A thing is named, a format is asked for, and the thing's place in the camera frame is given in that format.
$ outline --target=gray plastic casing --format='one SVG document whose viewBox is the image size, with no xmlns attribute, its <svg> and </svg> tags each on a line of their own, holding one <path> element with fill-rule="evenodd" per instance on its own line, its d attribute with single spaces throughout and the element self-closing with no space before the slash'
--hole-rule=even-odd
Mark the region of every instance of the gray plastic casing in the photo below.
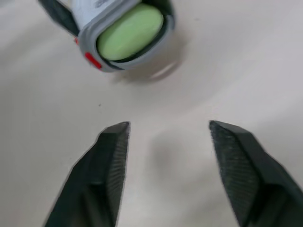
<svg viewBox="0 0 303 227">
<path fill-rule="evenodd" d="M 97 51 L 97 38 L 122 15 L 139 3 L 141 3 L 140 0 L 113 0 L 111 4 L 101 9 L 98 15 L 91 21 L 83 27 L 79 26 L 80 33 L 78 35 L 78 42 L 81 53 L 85 57 L 85 54 L 89 52 L 93 58 L 102 65 L 101 71 L 114 72 L 117 70 L 129 70 L 139 64 L 147 62 L 156 52 L 161 50 L 174 30 L 175 16 L 173 11 L 171 11 L 171 15 L 164 15 L 166 20 L 165 32 L 163 32 L 162 36 L 148 51 L 127 62 L 108 61 L 102 58 Z"/>
</svg>

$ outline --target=white table surface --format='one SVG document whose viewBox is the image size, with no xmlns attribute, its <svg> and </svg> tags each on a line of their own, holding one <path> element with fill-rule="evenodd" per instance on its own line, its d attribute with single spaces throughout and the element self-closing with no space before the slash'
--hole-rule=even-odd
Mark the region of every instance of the white table surface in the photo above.
<svg viewBox="0 0 303 227">
<path fill-rule="evenodd" d="M 121 121 L 132 130 L 120 227 L 237 226 L 211 119 L 253 132 L 303 186 L 303 1 L 174 3 L 171 44 L 104 74 L 36 1 L 0 2 L 1 227 L 42 226 L 71 166 Z"/>
</svg>

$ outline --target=red marking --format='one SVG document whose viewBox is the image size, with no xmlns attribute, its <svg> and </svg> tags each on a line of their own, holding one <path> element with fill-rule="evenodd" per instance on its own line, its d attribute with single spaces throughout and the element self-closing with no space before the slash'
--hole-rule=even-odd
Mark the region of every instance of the red marking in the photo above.
<svg viewBox="0 0 303 227">
<path fill-rule="evenodd" d="M 96 66 L 97 69 L 102 68 L 102 65 L 99 62 L 97 62 L 96 59 L 94 59 L 94 57 L 91 55 L 91 53 L 86 52 L 85 57 L 89 60 L 90 63 L 92 63 L 94 66 Z"/>
</svg>

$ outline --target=green sponge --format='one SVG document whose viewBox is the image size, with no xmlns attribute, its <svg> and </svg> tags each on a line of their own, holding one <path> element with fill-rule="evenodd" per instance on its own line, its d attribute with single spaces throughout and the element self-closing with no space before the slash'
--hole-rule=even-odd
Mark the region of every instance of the green sponge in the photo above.
<svg viewBox="0 0 303 227">
<path fill-rule="evenodd" d="M 122 60 L 142 50 L 158 34 L 163 15 L 150 5 L 138 4 L 97 39 L 97 50 L 105 59 Z"/>
</svg>

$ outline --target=white surface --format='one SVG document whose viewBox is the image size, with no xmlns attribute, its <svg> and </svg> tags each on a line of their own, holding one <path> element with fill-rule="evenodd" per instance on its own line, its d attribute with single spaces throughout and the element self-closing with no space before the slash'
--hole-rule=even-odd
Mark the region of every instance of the white surface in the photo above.
<svg viewBox="0 0 303 227">
<path fill-rule="evenodd" d="M 120 75 L 87 65 L 36 2 L 0 8 L 1 227 L 41 226 L 70 167 L 120 121 L 132 131 L 119 226 L 237 226 L 210 119 L 252 131 L 303 186 L 303 1 L 174 2 L 175 46 Z M 151 77 L 162 60 L 177 67 Z"/>
</svg>

